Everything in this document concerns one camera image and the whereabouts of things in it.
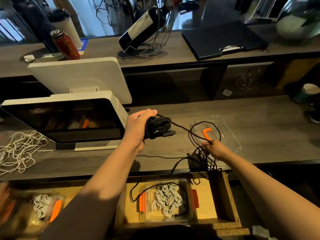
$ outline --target red can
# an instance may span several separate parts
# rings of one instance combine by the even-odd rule
[[[80,54],[71,41],[70,37],[62,30],[56,29],[50,32],[52,41],[56,44],[59,51],[68,57],[69,60],[79,60]]]

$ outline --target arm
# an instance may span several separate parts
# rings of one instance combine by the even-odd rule
[[[147,109],[128,117],[121,144],[39,240],[99,240],[105,237],[133,161],[143,149],[146,121],[156,114],[156,110]]]
[[[279,239],[320,239],[320,208],[232,153],[220,141],[204,143],[238,176],[268,229]]]

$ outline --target monitor screen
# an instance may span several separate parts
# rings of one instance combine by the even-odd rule
[[[4,109],[57,143],[121,140],[125,132],[106,98],[14,104]]]

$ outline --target dark wooden tabletop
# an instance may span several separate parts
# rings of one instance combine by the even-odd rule
[[[298,44],[288,44],[278,34],[274,24],[250,25],[269,46],[266,50],[252,50],[223,55],[221,57],[198,62],[184,41],[181,31],[172,32],[168,42],[163,47],[163,53],[148,58],[123,59],[119,37],[90,39],[81,59],[117,57],[124,73],[161,71],[182,68],[208,67],[218,63],[246,64],[254,62],[294,60],[320,57],[320,36]],[[43,44],[28,44],[0,47],[0,77],[30,75],[28,64],[21,61],[24,53],[44,54]],[[49,62],[50,58],[42,58],[36,62]]]
[[[142,109],[146,107],[133,107],[130,113]],[[303,116],[305,108],[290,101],[287,96],[165,104],[151,109],[157,109],[158,113],[185,127],[194,121],[206,120],[210,115],[219,115],[241,144],[239,155],[252,163],[320,159],[320,126],[309,123]],[[132,166],[131,176],[171,170],[180,158],[193,152],[195,148],[188,139],[188,133],[172,127],[176,135],[146,140],[144,150]],[[19,121],[5,120],[0,125],[0,144],[6,145],[11,135],[27,129]],[[90,176],[112,151],[37,152],[34,166],[24,173],[16,171],[2,175],[0,181]],[[222,162],[218,165],[226,169]],[[188,168],[187,161],[182,161],[177,167],[185,171]]]

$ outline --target white tumbler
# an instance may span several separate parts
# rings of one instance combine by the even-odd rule
[[[63,30],[79,50],[82,42],[66,9],[55,9],[48,13],[48,19],[55,29]]]

